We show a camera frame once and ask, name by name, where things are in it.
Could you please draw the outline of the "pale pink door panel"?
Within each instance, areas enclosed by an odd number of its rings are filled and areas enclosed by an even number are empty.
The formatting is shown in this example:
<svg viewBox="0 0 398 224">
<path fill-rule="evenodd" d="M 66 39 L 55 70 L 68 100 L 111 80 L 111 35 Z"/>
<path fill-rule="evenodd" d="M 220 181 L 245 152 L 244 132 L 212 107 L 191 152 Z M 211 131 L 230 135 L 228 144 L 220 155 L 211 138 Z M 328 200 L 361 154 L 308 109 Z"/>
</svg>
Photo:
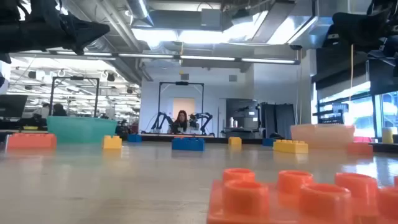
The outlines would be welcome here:
<svg viewBox="0 0 398 224">
<path fill-rule="evenodd" d="M 177 119 L 178 113 L 184 110 L 188 116 L 196 112 L 196 105 L 194 98 L 174 98 L 173 99 L 172 117 Z"/>
</svg>

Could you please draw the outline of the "dark curtain partition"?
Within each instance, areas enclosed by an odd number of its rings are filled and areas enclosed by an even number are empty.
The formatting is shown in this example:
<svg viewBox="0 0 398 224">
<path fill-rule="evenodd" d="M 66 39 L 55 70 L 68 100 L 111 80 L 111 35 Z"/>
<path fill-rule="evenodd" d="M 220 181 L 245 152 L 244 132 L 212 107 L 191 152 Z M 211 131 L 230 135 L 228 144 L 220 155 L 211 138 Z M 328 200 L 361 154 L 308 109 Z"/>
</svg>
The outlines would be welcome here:
<svg viewBox="0 0 398 224">
<path fill-rule="evenodd" d="M 290 127 L 295 124 L 293 104 L 260 104 L 262 137 L 270 138 L 278 134 L 284 139 L 291 139 Z"/>
</svg>

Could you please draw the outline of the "black aluminium table frame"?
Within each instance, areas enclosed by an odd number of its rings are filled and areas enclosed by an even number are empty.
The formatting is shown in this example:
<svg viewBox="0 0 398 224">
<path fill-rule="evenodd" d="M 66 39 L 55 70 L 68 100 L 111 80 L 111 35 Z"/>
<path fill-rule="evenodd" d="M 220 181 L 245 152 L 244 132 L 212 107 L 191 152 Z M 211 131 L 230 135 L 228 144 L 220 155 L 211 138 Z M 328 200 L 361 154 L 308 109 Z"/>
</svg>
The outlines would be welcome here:
<svg viewBox="0 0 398 224">
<path fill-rule="evenodd" d="M 7 141 L 8 137 L 12 134 L 18 133 L 15 130 L 0 130 L 0 142 L 3 142 L 7 148 Z M 39 133 L 39 132 L 32 132 L 32 134 L 50 134 L 50 133 Z M 123 138 L 120 137 L 123 141 L 127 141 L 127 136 L 124 136 Z M 172 140 L 175 138 L 171 137 L 147 137 L 147 136 L 142 136 L 142 141 L 152 141 L 152 142 L 172 142 Z M 227 144 L 228 139 L 226 138 L 202 138 L 205 140 L 205 143 L 215 143 L 215 144 Z M 388 153 L 388 154 L 397 154 L 398 155 L 398 144 L 381 144 L 381 143 L 370 143 L 370 145 L 373 146 L 373 152 L 380 152 L 380 153 Z"/>
</svg>

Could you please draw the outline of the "teal translucent plastic bin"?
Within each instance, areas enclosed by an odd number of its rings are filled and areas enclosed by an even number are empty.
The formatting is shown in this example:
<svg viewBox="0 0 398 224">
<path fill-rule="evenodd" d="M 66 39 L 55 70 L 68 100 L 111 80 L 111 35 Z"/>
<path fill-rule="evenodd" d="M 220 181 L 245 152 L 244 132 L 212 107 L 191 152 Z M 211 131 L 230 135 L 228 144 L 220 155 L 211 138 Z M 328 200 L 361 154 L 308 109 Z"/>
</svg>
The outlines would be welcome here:
<svg viewBox="0 0 398 224">
<path fill-rule="evenodd" d="M 100 144 L 105 136 L 115 134 L 117 121 L 101 118 L 49 116 L 47 131 L 58 144 Z"/>
</svg>

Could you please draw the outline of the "yellow small building block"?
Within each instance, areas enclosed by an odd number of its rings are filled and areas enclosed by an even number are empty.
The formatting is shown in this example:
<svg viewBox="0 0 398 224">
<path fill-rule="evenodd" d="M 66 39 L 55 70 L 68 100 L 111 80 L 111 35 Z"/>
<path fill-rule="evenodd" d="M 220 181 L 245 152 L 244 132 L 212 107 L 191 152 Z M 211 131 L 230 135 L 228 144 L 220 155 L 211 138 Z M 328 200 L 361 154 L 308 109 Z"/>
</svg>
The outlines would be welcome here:
<svg viewBox="0 0 398 224">
<path fill-rule="evenodd" d="M 110 136 L 106 135 L 103 138 L 103 149 L 121 149 L 122 148 L 122 139 L 119 136 Z"/>
</svg>

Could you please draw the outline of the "distant wooden table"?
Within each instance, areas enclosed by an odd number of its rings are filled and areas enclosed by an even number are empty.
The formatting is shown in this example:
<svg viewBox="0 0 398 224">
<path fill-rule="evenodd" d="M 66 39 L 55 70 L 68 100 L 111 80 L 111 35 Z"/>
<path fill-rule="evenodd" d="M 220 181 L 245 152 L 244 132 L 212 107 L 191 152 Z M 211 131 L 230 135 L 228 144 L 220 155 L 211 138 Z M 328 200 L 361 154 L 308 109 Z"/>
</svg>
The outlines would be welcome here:
<svg viewBox="0 0 398 224">
<path fill-rule="evenodd" d="M 164 134 L 164 133 L 144 133 L 141 136 L 147 137 L 171 137 L 184 136 L 185 138 L 215 138 L 214 135 L 202 135 L 202 134 Z"/>
</svg>

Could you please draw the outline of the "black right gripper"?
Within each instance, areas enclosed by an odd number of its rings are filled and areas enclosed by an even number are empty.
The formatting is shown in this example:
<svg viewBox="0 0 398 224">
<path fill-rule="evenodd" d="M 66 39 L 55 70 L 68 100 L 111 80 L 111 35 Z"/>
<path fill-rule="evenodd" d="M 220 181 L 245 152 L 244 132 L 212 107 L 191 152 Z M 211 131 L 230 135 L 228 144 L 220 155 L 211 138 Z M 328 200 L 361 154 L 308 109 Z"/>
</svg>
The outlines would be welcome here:
<svg viewBox="0 0 398 224">
<path fill-rule="evenodd" d="M 377 37 L 378 16 L 381 33 Z M 337 12 L 333 15 L 323 41 L 323 48 L 355 45 L 363 50 L 377 51 L 376 57 L 398 58 L 398 7 L 373 7 L 371 16 Z"/>
</svg>

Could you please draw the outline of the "dark shelf cabinet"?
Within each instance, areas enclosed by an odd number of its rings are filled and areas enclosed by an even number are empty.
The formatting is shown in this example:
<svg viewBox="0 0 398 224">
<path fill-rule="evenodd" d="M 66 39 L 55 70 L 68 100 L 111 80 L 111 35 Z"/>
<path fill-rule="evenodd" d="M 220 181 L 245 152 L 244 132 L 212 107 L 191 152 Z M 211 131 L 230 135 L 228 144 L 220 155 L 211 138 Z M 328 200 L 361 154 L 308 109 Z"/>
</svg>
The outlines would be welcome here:
<svg viewBox="0 0 398 224">
<path fill-rule="evenodd" d="M 235 136 L 241 139 L 254 139 L 259 132 L 259 109 L 257 101 L 250 99 L 226 99 L 226 138 Z M 237 128 L 229 128 L 229 118 L 238 121 Z"/>
</svg>

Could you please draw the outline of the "orange long building block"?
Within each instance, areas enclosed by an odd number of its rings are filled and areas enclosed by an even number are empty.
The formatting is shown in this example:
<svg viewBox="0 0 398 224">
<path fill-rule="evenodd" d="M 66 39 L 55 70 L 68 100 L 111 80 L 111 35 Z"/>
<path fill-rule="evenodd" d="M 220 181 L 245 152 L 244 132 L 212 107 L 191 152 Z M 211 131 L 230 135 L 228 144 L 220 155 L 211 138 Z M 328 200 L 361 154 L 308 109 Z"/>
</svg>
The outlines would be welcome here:
<svg viewBox="0 0 398 224">
<path fill-rule="evenodd" d="M 54 134 L 15 133 L 8 137 L 9 148 L 55 149 L 57 137 Z"/>
<path fill-rule="evenodd" d="M 398 224 L 398 177 L 380 188 L 368 175 L 339 172 L 332 184 L 302 170 L 282 170 L 277 182 L 232 168 L 214 180 L 206 224 Z"/>
</svg>

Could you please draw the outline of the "black computer monitor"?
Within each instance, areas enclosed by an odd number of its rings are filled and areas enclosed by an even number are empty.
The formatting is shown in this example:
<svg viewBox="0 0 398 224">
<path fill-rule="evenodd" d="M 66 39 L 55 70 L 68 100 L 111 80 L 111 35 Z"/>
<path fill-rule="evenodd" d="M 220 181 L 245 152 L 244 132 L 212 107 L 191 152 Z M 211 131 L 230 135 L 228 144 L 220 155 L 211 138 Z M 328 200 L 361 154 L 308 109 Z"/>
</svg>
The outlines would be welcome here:
<svg viewBox="0 0 398 224">
<path fill-rule="evenodd" d="M 0 117 L 21 118 L 27 95 L 0 95 Z"/>
</svg>

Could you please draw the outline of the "blue long building block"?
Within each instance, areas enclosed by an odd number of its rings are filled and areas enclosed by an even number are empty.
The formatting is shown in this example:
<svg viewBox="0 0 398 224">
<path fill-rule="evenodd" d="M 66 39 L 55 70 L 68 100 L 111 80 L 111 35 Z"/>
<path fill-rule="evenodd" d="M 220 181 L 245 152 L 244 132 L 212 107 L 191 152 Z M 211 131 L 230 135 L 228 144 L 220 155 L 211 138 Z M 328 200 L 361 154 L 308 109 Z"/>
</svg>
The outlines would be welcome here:
<svg viewBox="0 0 398 224">
<path fill-rule="evenodd" d="M 202 138 L 175 138 L 172 140 L 172 150 L 204 151 L 205 140 Z"/>
</svg>

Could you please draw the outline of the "yellow cup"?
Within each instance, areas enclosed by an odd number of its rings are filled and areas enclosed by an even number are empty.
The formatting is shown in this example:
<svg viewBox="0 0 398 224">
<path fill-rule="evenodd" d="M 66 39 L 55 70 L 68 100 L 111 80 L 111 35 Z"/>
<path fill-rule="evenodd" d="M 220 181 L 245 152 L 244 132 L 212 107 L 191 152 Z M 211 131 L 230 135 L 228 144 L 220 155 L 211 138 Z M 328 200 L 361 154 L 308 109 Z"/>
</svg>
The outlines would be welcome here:
<svg viewBox="0 0 398 224">
<path fill-rule="evenodd" d="M 382 129 L 382 143 L 393 144 L 394 135 L 398 134 L 398 129 L 396 127 L 385 127 Z"/>
</svg>

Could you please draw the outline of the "orange translucent plastic bin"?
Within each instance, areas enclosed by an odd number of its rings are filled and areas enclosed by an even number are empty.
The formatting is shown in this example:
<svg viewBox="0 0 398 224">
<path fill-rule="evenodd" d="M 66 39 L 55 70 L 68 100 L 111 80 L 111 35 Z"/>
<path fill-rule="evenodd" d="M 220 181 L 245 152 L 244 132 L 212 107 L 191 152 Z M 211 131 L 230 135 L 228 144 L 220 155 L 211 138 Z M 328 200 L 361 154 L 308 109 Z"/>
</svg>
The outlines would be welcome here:
<svg viewBox="0 0 398 224">
<path fill-rule="evenodd" d="M 354 142 L 355 127 L 344 124 L 298 124 L 290 127 L 293 140 L 311 149 L 341 149 Z"/>
</svg>

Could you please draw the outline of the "silver ventilation duct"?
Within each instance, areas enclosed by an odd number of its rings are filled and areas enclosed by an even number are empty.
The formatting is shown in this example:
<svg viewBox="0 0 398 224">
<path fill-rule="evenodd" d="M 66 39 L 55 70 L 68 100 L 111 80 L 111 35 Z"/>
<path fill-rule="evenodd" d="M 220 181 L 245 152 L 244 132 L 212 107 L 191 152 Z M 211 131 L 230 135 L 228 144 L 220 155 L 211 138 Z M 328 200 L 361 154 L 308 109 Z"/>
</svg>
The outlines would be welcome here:
<svg viewBox="0 0 398 224">
<path fill-rule="evenodd" d="M 126 0 L 127 8 L 131 12 L 133 18 L 146 23 L 149 26 L 154 26 L 154 23 L 149 15 L 146 0 Z"/>
</svg>

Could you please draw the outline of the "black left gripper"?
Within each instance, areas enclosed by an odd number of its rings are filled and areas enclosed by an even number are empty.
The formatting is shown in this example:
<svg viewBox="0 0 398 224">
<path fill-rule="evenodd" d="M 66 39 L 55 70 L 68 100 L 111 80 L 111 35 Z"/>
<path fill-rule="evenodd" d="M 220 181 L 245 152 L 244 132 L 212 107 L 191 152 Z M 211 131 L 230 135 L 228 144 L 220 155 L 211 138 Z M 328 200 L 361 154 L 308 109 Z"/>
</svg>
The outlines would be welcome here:
<svg viewBox="0 0 398 224">
<path fill-rule="evenodd" d="M 109 25 L 81 20 L 74 15 L 60 19 L 16 21 L 0 19 L 0 53 L 66 48 L 66 37 L 77 55 L 109 32 Z"/>
</svg>

